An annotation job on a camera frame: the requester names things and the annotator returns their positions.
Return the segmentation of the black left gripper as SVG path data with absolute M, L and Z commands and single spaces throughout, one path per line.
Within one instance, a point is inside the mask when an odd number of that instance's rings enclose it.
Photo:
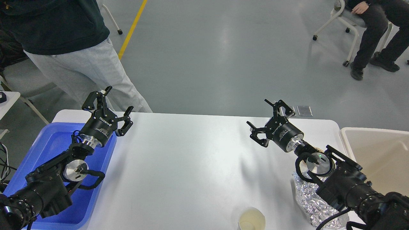
M 89 93 L 82 105 L 82 110 L 94 112 L 79 131 L 82 143 L 91 148 L 104 147 L 114 131 L 117 136 L 124 136 L 133 125 L 130 118 L 130 114 L 134 109 L 133 106 L 129 106 L 122 117 L 118 117 L 114 112 L 108 110 L 106 96 L 111 89 L 112 86 L 108 86 L 105 90 Z M 117 123 L 122 121 L 124 125 L 117 128 Z

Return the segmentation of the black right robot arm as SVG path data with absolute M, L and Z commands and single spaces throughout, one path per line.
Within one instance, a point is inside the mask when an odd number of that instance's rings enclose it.
M 272 117 L 263 127 L 255 127 L 251 122 L 250 138 L 260 146 L 267 147 L 272 140 L 284 152 L 294 152 L 296 173 L 305 182 L 318 185 L 316 194 L 338 211 L 327 218 L 317 229 L 322 229 L 333 219 L 349 211 L 354 211 L 362 224 L 349 221 L 346 228 L 361 230 L 407 230 L 408 197 L 398 192 L 386 195 L 372 188 L 372 183 L 362 173 L 362 166 L 330 145 L 322 151 L 304 140 L 304 133 L 289 122 L 295 115 L 284 101 L 272 106 Z

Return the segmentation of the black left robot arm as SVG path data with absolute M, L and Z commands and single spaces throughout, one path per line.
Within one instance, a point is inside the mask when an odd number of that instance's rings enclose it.
M 89 169 L 86 157 L 104 147 L 113 133 L 124 136 L 133 125 L 129 116 L 133 106 L 122 117 L 108 108 L 106 96 L 111 89 L 93 91 L 86 98 L 82 109 L 92 115 L 81 130 L 73 132 L 67 150 L 28 173 L 24 188 L 10 196 L 1 195 L 1 226 L 5 230 L 31 229 L 38 216 L 51 217 L 70 207 L 77 189 L 92 190 L 103 181 L 105 174 Z

